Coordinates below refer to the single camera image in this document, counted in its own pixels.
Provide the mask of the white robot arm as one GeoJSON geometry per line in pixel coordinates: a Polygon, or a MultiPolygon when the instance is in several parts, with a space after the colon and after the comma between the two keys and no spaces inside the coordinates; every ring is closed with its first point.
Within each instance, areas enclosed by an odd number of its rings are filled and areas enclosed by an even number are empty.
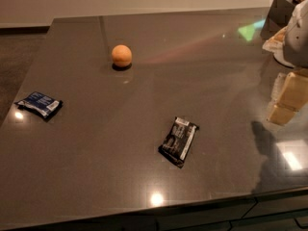
{"type": "Polygon", "coordinates": [[[269,103],[267,121],[285,125],[308,102],[308,0],[295,6],[288,25],[269,38],[263,49],[294,69],[278,74],[269,103]]]}

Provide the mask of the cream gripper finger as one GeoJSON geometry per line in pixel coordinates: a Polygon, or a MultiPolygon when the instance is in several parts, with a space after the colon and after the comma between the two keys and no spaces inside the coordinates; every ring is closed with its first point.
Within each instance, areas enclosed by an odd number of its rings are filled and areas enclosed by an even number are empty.
{"type": "Polygon", "coordinates": [[[268,105],[267,121],[276,125],[285,125],[295,116],[295,111],[279,106],[274,102],[268,105]]]}
{"type": "Polygon", "coordinates": [[[308,77],[291,72],[287,75],[277,104],[293,111],[299,111],[308,102],[308,77]]]}

